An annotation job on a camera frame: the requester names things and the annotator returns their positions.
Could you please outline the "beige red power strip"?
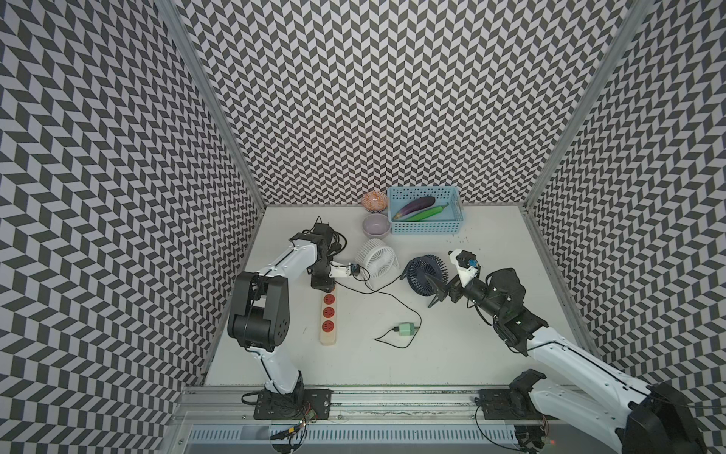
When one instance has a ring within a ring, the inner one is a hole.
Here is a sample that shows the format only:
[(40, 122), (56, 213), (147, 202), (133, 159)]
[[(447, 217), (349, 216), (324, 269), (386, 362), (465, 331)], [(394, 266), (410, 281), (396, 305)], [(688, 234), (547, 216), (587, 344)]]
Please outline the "beige red power strip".
[(338, 338), (338, 296), (336, 289), (325, 293), (321, 299), (320, 343), (332, 346)]

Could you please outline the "green adapter of navy fan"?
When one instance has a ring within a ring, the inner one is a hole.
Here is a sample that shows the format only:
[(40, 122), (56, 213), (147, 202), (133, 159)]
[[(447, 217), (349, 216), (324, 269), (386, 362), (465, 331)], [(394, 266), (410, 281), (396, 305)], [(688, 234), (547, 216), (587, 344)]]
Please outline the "green adapter of navy fan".
[(417, 327), (414, 323), (399, 323), (396, 327), (393, 327), (393, 331), (398, 333), (400, 336), (412, 337), (417, 332)]

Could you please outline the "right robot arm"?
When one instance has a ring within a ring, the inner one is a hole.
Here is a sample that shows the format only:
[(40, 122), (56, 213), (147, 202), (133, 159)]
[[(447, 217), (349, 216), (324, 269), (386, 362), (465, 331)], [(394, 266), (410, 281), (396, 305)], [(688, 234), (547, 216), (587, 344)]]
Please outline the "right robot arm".
[(617, 453), (705, 453), (707, 446), (686, 397), (666, 383), (650, 385), (628, 376), (569, 342), (529, 311), (516, 271), (501, 269), (479, 277), (459, 270), (444, 283), (428, 282), (439, 300), (465, 298), (492, 318), (492, 327), (512, 351), (559, 372), (576, 391), (544, 374), (527, 370), (510, 384), (525, 393), (540, 414), (553, 416)]

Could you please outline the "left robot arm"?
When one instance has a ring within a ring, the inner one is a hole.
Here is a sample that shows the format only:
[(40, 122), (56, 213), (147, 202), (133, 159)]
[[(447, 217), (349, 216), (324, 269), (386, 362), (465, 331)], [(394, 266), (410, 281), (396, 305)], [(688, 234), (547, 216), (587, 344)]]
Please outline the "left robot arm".
[(329, 224), (316, 221), (296, 234), (287, 249), (257, 272), (242, 272), (234, 281), (227, 322), (228, 336), (261, 365), (267, 379), (262, 390), (245, 393), (241, 402), (254, 408), (256, 420), (298, 419), (308, 424), (327, 420), (333, 391), (308, 389), (304, 376), (281, 349), (291, 326), (289, 284), (308, 274), (320, 291), (321, 342), (337, 340), (338, 315), (334, 258), (347, 238)]

